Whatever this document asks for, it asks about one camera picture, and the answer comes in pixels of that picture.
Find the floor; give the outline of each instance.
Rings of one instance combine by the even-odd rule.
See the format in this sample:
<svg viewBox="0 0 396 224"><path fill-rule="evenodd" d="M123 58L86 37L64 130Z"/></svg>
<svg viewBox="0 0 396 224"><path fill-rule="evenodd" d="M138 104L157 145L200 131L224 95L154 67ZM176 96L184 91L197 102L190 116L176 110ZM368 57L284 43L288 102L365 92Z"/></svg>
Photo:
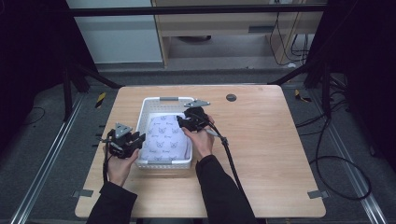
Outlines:
<svg viewBox="0 0 396 224"><path fill-rule="evenodd" d="M291 64L279 65L274 60L269 45L262 35L212 36L208 41L199 38L174 38L167 67L136 69L122 73L104 72L102 75L124 85L171 85L171 84L229 84L261 83L277 80L301 65L301 57L295 56ZM296 42L301 49L303 40ZM340 74L332 74L343 80ZM72 194L83 187L94 152L97 135L103 131L117 90L88 78L88 93L76 93L73 98L81 100L79 112L67 137L60 143L60 151L49 164L39 193L30 197L33 204L27 209L26 223L84 223L85 219L74 214L77 198ZM320 87L306 90L302 84L304 74L282 86L290 112L295 120L301 141L309 161L320 155L343 156L359 165L371 181L372 193L365 200L348 200L334 193L318 176L315 164L312 171L318 188L331 195L323 199L327 214L322 218L268 218L268 223L396 223L396 174L382 158L372 157L369 145L353 117L345 97L332 90L332 121L326 127L318 146L324 119L303 126L306 120L319 116ZM301 98L296 98L295 90ZM94 108L97 97L106 92L100 109ZM63 128L63 89L55 86L35 98L35 107L26 123L8 146L6 158L0 160L0 223L9 223L22 204L35 175L57 140ZM358 197L367 192L367 184L361 173L344 162L324 160L320 172L336 191L346 196Z"/></svg>

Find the person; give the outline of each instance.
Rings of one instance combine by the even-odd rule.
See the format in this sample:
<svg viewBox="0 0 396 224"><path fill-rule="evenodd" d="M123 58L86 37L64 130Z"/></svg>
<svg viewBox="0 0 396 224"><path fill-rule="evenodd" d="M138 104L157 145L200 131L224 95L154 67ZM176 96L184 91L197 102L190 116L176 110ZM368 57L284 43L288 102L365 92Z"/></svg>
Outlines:
<svg viewBox="0 0 396 224"><path fill-rule="evenodd" d="M190 138L200 157L195 171L201 185L209 223L257 223L248 202L212 153L214 136L206 131L192 133L186 128L182 130ZM138 150L128 159L110 158L108 182L100 190L101 196L93 207L87 224L130 222L137 195L122 186L137 156Z"/></svg>

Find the black sleeve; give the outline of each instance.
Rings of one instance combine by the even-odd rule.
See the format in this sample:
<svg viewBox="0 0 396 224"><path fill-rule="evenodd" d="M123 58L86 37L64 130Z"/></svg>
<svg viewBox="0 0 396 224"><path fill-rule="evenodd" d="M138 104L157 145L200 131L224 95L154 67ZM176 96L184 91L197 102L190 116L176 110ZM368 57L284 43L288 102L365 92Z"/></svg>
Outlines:
<svg viewBox="0 0 396 224"><path fill-rule="evenodd" d="M195 170L209 223L257 223L248 202L215 156L201 159Z"/></svg>
<svg viewBox="0 0 396 224"><path fill-rule="evenodd" d="M137 195L111 182L105 183L100 193L87 224L129 224Z"/></svg>

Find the wall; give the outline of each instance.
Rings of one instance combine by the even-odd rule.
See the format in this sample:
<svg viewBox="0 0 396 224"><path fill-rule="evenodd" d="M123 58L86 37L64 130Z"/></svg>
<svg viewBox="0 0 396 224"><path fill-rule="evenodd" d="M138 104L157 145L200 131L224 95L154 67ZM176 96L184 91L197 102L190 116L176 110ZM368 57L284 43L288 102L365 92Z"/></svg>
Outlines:
<svg viewBox="0 0 396 224"><path fill-rule="evenodd" d="M151 7L149 0L67 0L70 8ZM80 17L78 27L96 64L162 63L153 16Z"/></svg>

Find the wooden table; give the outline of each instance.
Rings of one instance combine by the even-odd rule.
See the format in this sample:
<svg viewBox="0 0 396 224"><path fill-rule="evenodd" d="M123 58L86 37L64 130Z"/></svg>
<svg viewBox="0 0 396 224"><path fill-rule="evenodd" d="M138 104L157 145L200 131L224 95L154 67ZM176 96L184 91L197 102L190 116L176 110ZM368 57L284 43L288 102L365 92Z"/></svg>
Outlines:
<svg viewBox="0 0 396 224"><path fill-rule="evenodd" d="M226 95L235 94L229 102ZM142 102L147 97L188 96L210 102L205 112L230 143L236 171L256 217L323 217L320 198L303 146L294 126L283 91L278 86L147 86L121 88L104 131L116 122L135 129ZM87 217L103 185L103 145L99 145L84 189L91 197L80 197L78 217ZM213 153L225 171L230 164L219 139ZM125 188L138 195L133 217L206 217L195 175L196 155L189 170L140 170L133 165Z"/></svg>

